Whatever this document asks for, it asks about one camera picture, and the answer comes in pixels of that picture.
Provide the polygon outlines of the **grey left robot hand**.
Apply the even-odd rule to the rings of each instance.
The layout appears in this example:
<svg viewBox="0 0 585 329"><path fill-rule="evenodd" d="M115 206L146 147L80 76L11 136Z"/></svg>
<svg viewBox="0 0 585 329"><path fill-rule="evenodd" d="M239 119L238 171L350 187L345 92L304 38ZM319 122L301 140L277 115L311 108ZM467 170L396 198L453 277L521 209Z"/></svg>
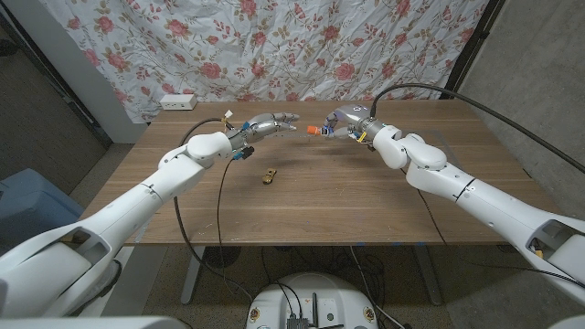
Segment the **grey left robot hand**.
<svg viewBox="0 0 585 329"><path fill-rule="evenodd" d="M297 122L300 115L289 112L263 113L256 115L238 129L226 133L233 150L239 150L264 137L280 131L295 131L292 122Z"/></svg>

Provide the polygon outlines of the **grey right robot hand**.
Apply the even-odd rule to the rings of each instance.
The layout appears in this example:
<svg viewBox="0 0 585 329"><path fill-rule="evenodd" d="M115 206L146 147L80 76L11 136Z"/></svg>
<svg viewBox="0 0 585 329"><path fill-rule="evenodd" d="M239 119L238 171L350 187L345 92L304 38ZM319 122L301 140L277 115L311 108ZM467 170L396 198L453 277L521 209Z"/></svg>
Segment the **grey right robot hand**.
<svg viewBox="0 0 585 329"><path fill-rule="evenodd" d="M386 125L370 116L370 109L362 105L342 105L324 120L321 132L327 138L355 139L358 143L372 143Z"/></svg>

